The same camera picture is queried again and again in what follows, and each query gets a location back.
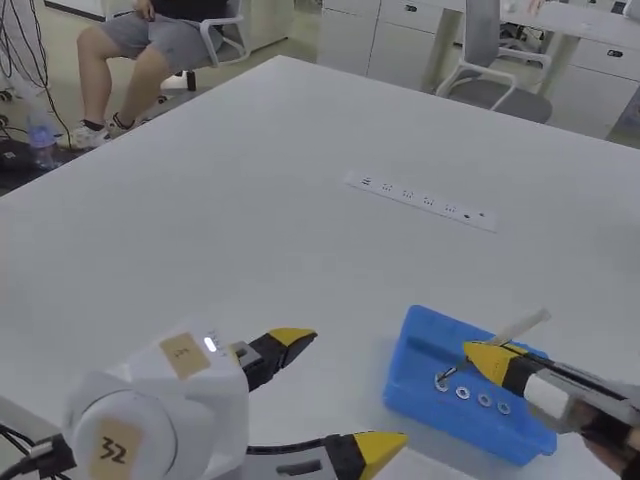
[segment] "number label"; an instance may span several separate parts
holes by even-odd
[[[104,418],[96,432],[90,477],[93,480],[129,480],[142,438],[142,431],[136,425]]]
[[[160,349],[180,380],[186,380],[211,366],[209,358],[190,333],[163,340]]]
[[[102,451],[104,452],[100,455],[101,460],[109,459],[114,463],[120,463],[121,465],[126,465],[126,456],[127,449],[124,448],[119,443],[113,441],[113,439],[109,437],[102,437]]]

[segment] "hand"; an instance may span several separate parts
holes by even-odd
[[[134,10],[147,22],[153,22],[155,20],[156,12],[153,9],[151,0],[136,0]]]

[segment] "sneaker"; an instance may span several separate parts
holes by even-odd
[[[71,148],[73,150],[87,150],[98,148],[109,140],[111,140],[111,135],[106,128],[102,130],[95,131],[91,130],[82,122],[70,132],[71,137],[71,145],[68,143],[68,138],[66,135],[63,135],[58,140],[58,145],[65,148]]]
[[[113,117],[107,120],[107,130],[109,131],[109,135],[111,138],[118,138],[121,135],[124,135],[127,132],[133,130],[137,125],[134,123],[129,128],[122,128],[118,122],[115,121]]]

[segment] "power outlet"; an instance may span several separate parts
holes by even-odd
[[[390,198],[391,200],[411,205],[412,207],[435,213],[436,215],[450,218],[481,230],[496,232],[496,215],[487,210],[465,207],[458,203],[444,200],[424,190],[407,188],[389,182],[388,180],[382,180],[356,172],[350,172],[345,179],[345,183],[359,190],[375,193],[376,195]]]

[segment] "blue tray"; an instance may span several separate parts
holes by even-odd
[[[434,385],[438,372],[464,358],[465,341],[485,341],[492,336],[428,308],[411,307],[393,354],[384,403],[414,420],[524,466],[539,454],[552,455],[557,437],[529,413],[522,398],[492,384],[473,366],[453,375],[445,393]],[[543,352],[522,346],[546,357]],[[459,386],[467,387],[471,398],[458,398]],[[480,405],[480,394],[489,396],[490,407]],[[510,414],[498,411],[501,402],[509,405]]]

